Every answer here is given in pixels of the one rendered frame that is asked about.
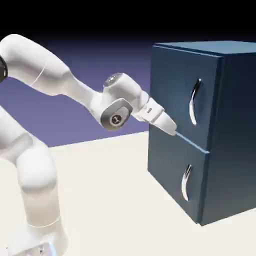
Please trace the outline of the blue cabinet door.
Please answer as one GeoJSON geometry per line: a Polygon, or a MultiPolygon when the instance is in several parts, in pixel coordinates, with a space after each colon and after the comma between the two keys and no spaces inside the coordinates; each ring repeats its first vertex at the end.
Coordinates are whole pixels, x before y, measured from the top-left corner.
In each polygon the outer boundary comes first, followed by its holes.
{"type": "Polygon", "coordinates": [[[177,132],[205,151],[211,148],[216,100],[222,74],[222,57],[154,45],[151,50],[150,95],[177,125],[177,132]],[[197,125],[189,115],[193,87],[197,125]]]}
{"type": "Polygon", "coordinates": [[[195,223],[201,222],[209,154],[177,135],[149,127],[147,170],[195,223]],[[186,201],[181,183],[188,164],[192,170],[187,183],[189,201],[186,201]]]}

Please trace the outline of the blue cabinet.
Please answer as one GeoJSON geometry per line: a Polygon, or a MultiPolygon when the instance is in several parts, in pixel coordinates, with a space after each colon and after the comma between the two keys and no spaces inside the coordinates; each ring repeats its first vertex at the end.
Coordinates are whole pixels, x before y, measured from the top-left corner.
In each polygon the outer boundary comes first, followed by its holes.
{"type": "Polygon", "coordinates": [[[222,57],[200,222],[256,209],[256,42],[158,42],[222,57]]]}

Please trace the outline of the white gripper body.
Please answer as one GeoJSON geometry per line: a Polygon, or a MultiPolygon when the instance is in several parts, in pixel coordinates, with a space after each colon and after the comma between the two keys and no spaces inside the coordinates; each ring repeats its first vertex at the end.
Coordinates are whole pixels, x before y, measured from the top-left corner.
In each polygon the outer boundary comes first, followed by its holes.
{"type": "Polygon", "coordinates": [[[161,131],[165,132],[168,135],[176,135],[177,125],[171,119],[171,117],[164,111],[150,124],[157,127],[158,129],[160,129],[161,131]]]}

